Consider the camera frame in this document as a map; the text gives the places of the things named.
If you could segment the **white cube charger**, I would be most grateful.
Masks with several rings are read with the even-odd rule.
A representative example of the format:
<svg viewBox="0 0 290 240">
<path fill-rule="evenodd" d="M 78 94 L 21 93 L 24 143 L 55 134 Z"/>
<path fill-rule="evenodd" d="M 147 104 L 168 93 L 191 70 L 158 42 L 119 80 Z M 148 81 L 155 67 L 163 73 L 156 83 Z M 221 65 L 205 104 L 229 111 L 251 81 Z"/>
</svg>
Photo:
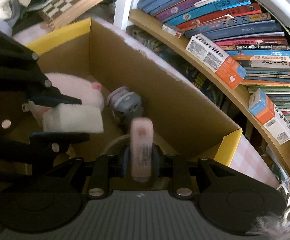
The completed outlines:
<svg viewBox="0 0 290 240">
<path fill-rule="evenodd" d="M 60 103 L 52 108 L 29 101 L 24 109 L 31 111 L 44 132 L 104 132 L 101 110 L 98 107 Z"/>
</svg>

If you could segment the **pink plush pig toy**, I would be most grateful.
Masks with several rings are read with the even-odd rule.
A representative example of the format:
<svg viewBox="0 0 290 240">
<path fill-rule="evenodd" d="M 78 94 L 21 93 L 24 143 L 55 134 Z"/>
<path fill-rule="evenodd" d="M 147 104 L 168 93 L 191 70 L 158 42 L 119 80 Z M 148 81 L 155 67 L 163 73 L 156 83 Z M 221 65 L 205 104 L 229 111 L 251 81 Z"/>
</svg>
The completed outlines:
<svg viewBox="0 0 290 240">
<path fill-rule="evenodd" d="M 80 99 L 83 105 L 104 109 L 104 97 L 99 82 L 90 82 L 81 77 L 62 73 L 46 73 L 52 85 L 59 89 L 61 94 Z"/>
</svg>

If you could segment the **pink rectangular eraser case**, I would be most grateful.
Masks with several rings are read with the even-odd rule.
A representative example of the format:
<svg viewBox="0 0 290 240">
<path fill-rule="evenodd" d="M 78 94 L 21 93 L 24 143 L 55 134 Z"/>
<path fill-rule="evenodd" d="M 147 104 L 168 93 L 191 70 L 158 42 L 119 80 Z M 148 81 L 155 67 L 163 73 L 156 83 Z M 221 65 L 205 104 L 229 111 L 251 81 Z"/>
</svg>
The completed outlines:
<svg viewBox="0 0 290 240">
<path fill-rule="evenodd" d="M 153 123 L 148 118 L 134 118 L 130 129 L 131 176 L 146 183 L 152 175 Z"/>
</svg>

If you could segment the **purple grey toy car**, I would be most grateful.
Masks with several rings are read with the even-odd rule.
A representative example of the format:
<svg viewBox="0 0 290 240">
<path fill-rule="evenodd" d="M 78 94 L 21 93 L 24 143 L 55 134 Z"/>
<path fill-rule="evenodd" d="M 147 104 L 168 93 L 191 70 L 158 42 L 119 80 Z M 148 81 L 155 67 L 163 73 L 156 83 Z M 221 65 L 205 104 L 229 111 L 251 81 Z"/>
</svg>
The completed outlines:
<svg viewBox="0 0 290 240">
<path fill-rule="evenodd" d="M 106 105 L 112 111 L 113 116 L 121 124 L 130 126 L 134 118 L 142 117 L 143 107 L 141 97 L 129 91 L 128 87 L 119 87 L 108 95 Z"/>
</svg>

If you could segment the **clear tape roll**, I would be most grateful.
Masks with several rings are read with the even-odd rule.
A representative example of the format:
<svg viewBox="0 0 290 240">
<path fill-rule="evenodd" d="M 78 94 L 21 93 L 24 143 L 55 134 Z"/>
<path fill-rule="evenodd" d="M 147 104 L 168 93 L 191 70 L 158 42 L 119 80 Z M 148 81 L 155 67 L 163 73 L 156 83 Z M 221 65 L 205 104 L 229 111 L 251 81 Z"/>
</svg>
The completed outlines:
<svg viewBox="0 0 290 240">
<path fill-rule="evenodd" d="M 101 155 L 114 156 L 120 152 L 124 146 L 130 145 L 130 135 L 126 134 L 111 141 L 102 151 Z"/>
</svg>

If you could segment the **yellow cardboard box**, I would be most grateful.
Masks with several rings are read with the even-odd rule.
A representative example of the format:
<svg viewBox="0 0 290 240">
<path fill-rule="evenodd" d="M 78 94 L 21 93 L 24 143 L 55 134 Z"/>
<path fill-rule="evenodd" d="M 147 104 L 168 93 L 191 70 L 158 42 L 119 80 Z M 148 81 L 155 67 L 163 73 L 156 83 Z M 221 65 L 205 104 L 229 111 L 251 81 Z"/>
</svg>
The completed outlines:
<svg viewBox="0 0 290 240">
<path fill-rule="evenodd" d="M 145 46 L 101 18 L 85 19 L 27 44 L 43 72 L 126 86 L 142 100 L 156 141 L 167 153 L 232 166 L 242 130 L 207 96 Z"/>
</svg>

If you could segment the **wooden chess board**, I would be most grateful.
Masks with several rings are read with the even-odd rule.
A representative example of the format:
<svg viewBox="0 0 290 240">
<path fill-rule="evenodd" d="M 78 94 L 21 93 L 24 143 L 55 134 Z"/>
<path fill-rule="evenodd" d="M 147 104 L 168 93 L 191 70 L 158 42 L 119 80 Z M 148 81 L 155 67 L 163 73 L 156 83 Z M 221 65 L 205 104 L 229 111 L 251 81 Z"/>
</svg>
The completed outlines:
<svg viewBox="0 0 290 240">
<path fill-rule="evenodd" d="M 39 11 L 42 20 L 53 30 L 72 23 L 76 18 L 104 0 L 53 0 Z"/>
</svg>

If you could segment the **white orange medicine box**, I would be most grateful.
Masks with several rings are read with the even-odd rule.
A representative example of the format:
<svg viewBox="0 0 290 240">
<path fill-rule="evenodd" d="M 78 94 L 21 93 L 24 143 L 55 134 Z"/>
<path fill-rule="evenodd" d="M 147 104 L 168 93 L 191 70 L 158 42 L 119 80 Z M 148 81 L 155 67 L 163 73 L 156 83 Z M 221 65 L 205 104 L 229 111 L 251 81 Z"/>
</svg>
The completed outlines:
<svg viewBox="0 0 290 240">
<path fill-rule="evenodd" d="M 206 36 L 191 37 L 186 51 L 208 66 L 230 88 L 235 89 L 244 80 L 246 70 Z"/>
</svg>

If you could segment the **row of leaning books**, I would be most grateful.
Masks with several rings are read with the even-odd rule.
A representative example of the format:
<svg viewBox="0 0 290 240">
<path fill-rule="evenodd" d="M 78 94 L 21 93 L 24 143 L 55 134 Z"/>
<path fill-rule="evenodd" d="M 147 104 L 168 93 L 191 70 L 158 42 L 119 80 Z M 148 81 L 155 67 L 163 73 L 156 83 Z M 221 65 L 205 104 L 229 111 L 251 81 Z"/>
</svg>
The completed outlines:
<svg viewBox="0 0 290 240">
<path fill-rule="evenodd" d="M 137 27 L 170 46 L 208 76 L 223 92 L 265 89 L 290 94 L 290 0 L 146 0 L 130 11 Z M 230 88 L 208 66 L 186 51 L 191 37 L 202 34 L 245 70 Z"/>
</svg>

